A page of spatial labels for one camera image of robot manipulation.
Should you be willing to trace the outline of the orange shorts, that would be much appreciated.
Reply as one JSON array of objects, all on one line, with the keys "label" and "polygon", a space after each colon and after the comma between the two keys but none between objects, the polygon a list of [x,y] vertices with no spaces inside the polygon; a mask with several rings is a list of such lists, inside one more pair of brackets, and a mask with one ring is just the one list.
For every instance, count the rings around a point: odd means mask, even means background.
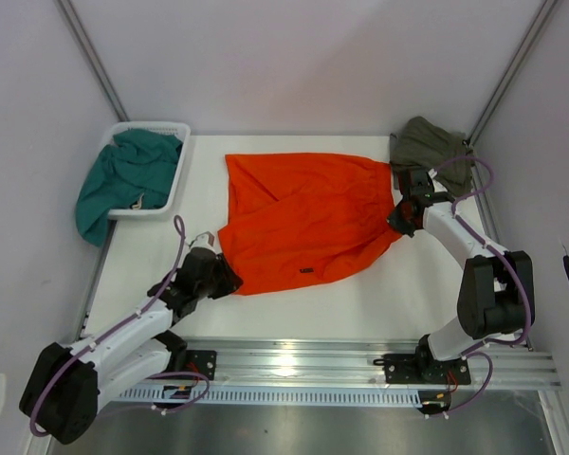
[{"label": "orange shorts", "polygon": [[228,221],[223,254],[238,294],[327,284],[371,266],[399,234],[391,166],[356,155],[226,155]]}]

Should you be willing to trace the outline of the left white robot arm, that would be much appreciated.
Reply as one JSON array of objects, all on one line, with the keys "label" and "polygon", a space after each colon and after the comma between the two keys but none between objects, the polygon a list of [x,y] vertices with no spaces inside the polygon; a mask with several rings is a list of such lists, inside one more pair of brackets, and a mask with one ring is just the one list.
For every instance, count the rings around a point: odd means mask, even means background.
[{"label": "left white robot arm", "polygon": [[223,254],[197,246],[114,326],[70,345],[45,347],[19,402],[31,431],[71,444],[106,405],[146,378],[206,379],[190,368],[188,343],[172,328],[201,300],[223,298],[242,284]]}]

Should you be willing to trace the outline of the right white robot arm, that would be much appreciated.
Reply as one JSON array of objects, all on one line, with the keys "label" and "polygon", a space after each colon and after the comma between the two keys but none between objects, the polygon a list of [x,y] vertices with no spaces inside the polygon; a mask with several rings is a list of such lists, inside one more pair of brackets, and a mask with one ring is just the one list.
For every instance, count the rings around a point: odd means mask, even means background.
[{"label": "right white robot arm", "polygon": [[532,261],[479,233],[447,191],[433,184],[435,170],[410,168],[396,174],[402,198],[388,217],[409,237],[424,230],[440,242],[463,274],[456,318],[420,338],[405,359],[420,380],[431,383],[489,344],[526,342],[535,321]]}]

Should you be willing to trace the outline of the olive green folded shorts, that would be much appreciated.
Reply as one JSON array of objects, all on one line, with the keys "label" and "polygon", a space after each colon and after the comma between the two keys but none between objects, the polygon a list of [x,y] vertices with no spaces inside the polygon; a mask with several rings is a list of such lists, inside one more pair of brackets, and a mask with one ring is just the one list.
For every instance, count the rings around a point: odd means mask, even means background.
[{"label": "olive green folded shorts", "polygon": [[[458,156],[471,155],[463,133],[450,133],[423,117],[411,118],[390,138],[390,164],[394,172],[407,168],[437,169]],[[460,159],[439,170],[437,181],[454,196],[471,189],[471,163]]]}]

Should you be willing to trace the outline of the teal shorts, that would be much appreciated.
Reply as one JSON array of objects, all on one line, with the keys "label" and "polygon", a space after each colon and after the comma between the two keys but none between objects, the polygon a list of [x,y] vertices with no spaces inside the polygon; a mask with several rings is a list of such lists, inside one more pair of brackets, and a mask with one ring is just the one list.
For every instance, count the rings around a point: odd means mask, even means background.
[{"label": "teal shorts", "polygon": [[100,151],[79,193],[75,222],[81,237],[102,246],[112,209],[164,208],[182,147],[174,135],[145,129],[115,134]]}]

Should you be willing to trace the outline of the white plastic basket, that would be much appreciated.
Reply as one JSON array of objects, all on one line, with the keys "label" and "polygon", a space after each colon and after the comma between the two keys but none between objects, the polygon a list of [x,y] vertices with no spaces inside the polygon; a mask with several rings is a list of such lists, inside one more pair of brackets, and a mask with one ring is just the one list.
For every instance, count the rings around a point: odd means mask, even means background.
[{"label": "white plastic basket", "polygon": [[157,218],[169,212],[182,179],[189,125],[171,121],[115,124],[102,146],[110,151],[110,193],[118,203],[111,220]]}]

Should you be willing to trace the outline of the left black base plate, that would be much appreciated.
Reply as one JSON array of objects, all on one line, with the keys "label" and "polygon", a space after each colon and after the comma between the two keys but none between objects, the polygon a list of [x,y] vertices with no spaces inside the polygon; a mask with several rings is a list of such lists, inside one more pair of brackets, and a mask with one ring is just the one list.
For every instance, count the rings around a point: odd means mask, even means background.
[{"label": "left black base plate", "polygon": [[167,367],[167,372],[193,372],[214,379],[217,367],[217,352],[210,350],[185,350],[174,354]]}]

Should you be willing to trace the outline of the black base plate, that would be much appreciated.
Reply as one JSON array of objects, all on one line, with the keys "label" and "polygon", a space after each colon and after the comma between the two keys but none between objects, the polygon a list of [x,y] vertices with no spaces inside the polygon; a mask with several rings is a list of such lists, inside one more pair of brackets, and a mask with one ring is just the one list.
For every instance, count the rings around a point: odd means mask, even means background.
[{"label": "black base plate", "polygon": [[431,355],[386,354],[373,360],[387,384],[393,385],[469,385],[471,376],[466,360],[440,361]]},{"label": "black base plate", "polygon": [[185,350],[174,354],[167,367],[167,372],[193,372],[214,379],[217,367],[217,352],[210,350]]}]

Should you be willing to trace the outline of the aluminium mounting rail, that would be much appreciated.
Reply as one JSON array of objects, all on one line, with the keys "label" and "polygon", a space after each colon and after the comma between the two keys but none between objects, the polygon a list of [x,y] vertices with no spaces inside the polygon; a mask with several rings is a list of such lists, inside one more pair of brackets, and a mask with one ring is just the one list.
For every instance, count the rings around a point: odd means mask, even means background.
[{"label": "aluminium mounting rail", "polygon": [[[193,350],[217,352],[216,385],[365,388],[385,385],[373,361],[385,354],[410,354],[409,340],[226,339],[190,337]],[[497,391],[557,391],[561,381],[549,353],[490,346],[489,387]]]}]

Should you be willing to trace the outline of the right corner aluminium post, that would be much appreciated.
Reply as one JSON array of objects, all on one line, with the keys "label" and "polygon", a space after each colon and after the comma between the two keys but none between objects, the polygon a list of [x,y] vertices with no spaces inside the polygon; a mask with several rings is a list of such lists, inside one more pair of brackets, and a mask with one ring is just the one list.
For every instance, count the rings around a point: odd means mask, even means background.
[{"label": "right corner aluminium post", "polygon": [[478,143],[481,135],[502,104],[505,95],[512,87],[513,82],[520,75],[523,66],[545,32],[559,5],[559,0],[541,1],[540,7],[530,21],[522,39],[506,65],[504,73],[498,80],[485,107],[468,135],[468,145],[470,147]]}]

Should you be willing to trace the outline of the corner aluminium post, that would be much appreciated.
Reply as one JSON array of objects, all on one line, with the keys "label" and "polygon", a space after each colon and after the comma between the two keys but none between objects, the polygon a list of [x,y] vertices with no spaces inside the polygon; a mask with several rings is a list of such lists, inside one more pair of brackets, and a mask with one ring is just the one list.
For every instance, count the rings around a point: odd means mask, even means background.
[{"label": "corner aluminium post", "polygon": [[130,118],[124,108],[118,91],[108,75],[90,35],[86,31],[74,2],[71,0],[55,0],[54,4],[116,118],[119,121],[129,121]]},{"label": "corner aluminium post", "polygon": [[506,65],[504,73],[498,80],[485,107],[468,135],[468,145],[470,147],[478,143],[481,135],[502,104],[505,95],[512,87],[513,82],[520,75],[523,66],[545,32],[559,5],[559,0],[541,1],[540,7],[530,21],[522,39]]}]

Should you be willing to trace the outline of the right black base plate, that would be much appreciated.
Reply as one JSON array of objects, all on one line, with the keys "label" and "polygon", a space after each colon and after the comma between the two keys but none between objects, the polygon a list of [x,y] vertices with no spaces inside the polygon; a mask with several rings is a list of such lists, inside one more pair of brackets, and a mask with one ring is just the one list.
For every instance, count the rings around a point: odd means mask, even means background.
[{"label": "right black base plate", "polygon": [[431,355],[386,354],[373,360],[387,384],[393,385],[469,385],[471,376],[466,360],[440,361]]}]

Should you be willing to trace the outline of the left corner aluminium post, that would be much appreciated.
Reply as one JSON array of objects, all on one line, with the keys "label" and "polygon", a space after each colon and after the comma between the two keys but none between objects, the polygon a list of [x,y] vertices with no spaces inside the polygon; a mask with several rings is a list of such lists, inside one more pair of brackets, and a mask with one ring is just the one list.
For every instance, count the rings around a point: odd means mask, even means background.
[{"label": "left corner aluminium post", "polygon": [[108,75],[90,35],[86,31],[74,2],[71,0],[55,0],[54,4],[116,118],[119,121],[129,121],[130,118],[124,108],[118,91]]}]

